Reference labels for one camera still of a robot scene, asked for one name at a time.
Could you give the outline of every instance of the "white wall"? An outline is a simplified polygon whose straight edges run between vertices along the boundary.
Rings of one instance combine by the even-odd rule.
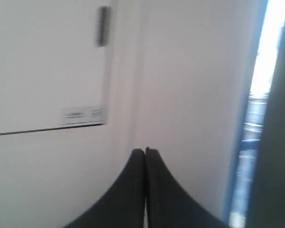
[[[222,217],[262,0],[146,1],[135,145]]]
[[[132,87],[124,77],[133,74],[123,62],[137,36],[129,20],[133,3],[119,1],[114,8],[108,122],[0,136],[0,228],[63,227],[101,197],[123,168],[131,152],[124,117]]]

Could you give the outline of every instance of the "white panel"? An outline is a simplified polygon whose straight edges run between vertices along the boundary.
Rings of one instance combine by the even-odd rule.
[[[0,0],[0,133],[60,127],[64,108],[102,105],[108,0]]]
[[[136,146],[221,217],[262,0],[149,0]]]

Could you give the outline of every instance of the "white cabinet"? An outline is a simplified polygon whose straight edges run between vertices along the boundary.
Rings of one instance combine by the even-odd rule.
[[[0,0],[0,134],[104,122],[110,53],[96,40],[108,5]]]

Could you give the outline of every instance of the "cabinet door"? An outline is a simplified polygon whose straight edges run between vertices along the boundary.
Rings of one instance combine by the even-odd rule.
[[[0,0],[0,134],[101,124],[109,0]]]

